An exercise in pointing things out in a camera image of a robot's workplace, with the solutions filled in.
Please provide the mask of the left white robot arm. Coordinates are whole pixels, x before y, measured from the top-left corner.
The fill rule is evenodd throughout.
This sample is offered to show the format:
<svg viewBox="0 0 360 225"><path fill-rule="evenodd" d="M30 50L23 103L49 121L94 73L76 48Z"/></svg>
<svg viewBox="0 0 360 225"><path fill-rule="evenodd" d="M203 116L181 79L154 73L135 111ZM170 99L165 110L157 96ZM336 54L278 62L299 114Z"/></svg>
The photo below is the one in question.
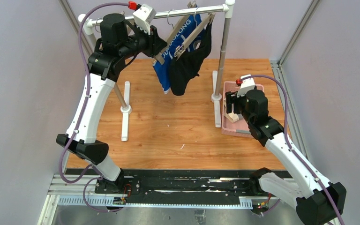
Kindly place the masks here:
<svg viewBox="0 0 360 225"><path fill-rule="evenodd" d="M124 187L124 172L109 157L109 145L97 140L97 128L107 98L126 60L143 53L153 58L167 43L151 25L152 16L133 14L134 22L122 14L103 17L101 38L86 63L85 86L75 117L56 143L99 171L106 188L119 192Z"/></svg>

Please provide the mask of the grey beige underwear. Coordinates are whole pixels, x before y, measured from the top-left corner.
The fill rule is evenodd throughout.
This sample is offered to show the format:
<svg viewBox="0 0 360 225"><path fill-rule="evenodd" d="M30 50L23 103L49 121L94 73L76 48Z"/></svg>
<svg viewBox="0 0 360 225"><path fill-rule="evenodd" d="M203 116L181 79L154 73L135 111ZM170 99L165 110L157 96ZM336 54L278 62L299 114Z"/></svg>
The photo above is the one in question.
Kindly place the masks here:
<svg viewBox="0 0 360 225"><path fill-rule="evenodd" d="M233 113L233 112L227 113L227 106L226 105L224 107L224 116L231 123L235 123L235 122L243 119L243 116L241 114L236 114L236 113Z"/></svg>

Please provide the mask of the beige hanger of grey underwear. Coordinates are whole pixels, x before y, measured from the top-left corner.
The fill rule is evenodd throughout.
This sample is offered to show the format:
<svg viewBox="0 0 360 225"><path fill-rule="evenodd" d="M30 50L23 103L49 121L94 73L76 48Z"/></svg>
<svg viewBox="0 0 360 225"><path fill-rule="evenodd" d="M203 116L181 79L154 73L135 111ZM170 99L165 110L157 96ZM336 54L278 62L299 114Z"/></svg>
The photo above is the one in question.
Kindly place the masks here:
<svg viewBox="0 0 360 225"><path fill-rule="evenodd" d="M175 58L174 52L176 51L176 47L182 44L183 40L186 39L191 34L194 28L195 28L195 21L193 19L193 15L182 16L178 20L178 22L173 26L172 31L170 32L169 36L166 39L166 42L168 43L167 47L164 50L162 50L158 56L154 58L154 60L152 61L152 65L153 66L155 66L156 64L163 65L165 62L164 57L166 56L168 56L170 59ZM185 52L189 52L191 46L192 44L189 46L189 48L187 48Z"/></svg>

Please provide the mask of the blue white underwear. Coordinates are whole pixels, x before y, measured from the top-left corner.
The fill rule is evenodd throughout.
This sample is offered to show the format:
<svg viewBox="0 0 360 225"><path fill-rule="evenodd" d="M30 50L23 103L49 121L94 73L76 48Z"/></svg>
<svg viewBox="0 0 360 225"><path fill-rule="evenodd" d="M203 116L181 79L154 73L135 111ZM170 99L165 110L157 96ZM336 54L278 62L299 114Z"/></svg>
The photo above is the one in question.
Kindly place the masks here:
<svg viewBox="0 0 360 225"><path fill-rule="evenodd" d="M169 66L173 59L176 58L176 49L181 46L194 31L194 29L202 22L201 16L197 14L183 16L173 27L173 30L169 34L166 42L168 46L161 51L161 57L163 62L153 60L152 67L157 75L158 81L162 86L164 94L168 94L171 90L169 81Z"/></svg>

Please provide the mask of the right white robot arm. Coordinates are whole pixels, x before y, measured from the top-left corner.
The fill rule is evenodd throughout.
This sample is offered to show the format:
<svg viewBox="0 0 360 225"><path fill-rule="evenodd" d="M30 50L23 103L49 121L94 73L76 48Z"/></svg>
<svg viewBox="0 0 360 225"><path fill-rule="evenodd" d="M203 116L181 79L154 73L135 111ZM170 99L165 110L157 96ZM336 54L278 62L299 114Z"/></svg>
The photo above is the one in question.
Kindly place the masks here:
<svg viewBox="0 0 360 225"><path fill-rule="evenodd" d="M318 172L291 142L285 128L269 116L268 99L261 90L249 90L241 95L238 91L226 92L226 110L239 113L246 121L251 135L272 152L285 166L294 182L278 177L267 168L257 170L251 178L252 190L270 193L295 209L305 225L330 224L344 210L346 188L333 183Z"/></svg>

